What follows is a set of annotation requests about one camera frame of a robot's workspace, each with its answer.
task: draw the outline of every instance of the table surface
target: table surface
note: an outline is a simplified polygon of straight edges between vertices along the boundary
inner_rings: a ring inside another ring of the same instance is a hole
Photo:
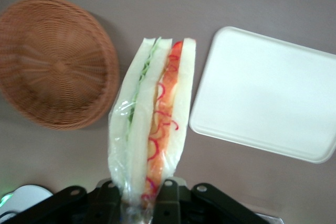
[[[0,10],[17,0],[0,0]],[[113,41],[124,74],[143,37],[197,41],[194,100],[214,34],[224,26],[336,54],[335,0],[68,0]],[[46,129],[0,96],[0,196],[25,184],[88,191],[109,177],[107,115],[76,131]],[[286,224],[336,219],[336,155],[322,164],[201,136],[190,129],[176,176],[211,183],[253,211]]]

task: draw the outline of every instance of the plastic bag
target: plastic bag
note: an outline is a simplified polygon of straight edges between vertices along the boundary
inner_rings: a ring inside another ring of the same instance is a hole
[[[122,222],[149,223],[164,180],[180,160],[196,43],[144,39],[109,114],[109,168],[122,192]]]

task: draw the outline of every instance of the white tray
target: white tray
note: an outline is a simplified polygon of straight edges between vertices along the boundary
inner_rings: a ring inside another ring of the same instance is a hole
[[[336,55],[222,28],[213,40],[190,127],[222,140],[325,162],[336,148]]]

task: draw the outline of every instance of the wicker basket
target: wicker basket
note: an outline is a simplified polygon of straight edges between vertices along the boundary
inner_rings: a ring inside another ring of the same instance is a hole
[[[85,10],[64,0],[22,0],[0,17],[0,88],[34,122],[85,127],[112,105],[119,86],[114,46]]]

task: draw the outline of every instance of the sandwich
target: sandwich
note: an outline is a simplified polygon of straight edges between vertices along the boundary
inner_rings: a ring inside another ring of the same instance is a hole
[[[152,202],[182,155],[196,42],[144,39],[109,114],[109,169],[130,205]]]

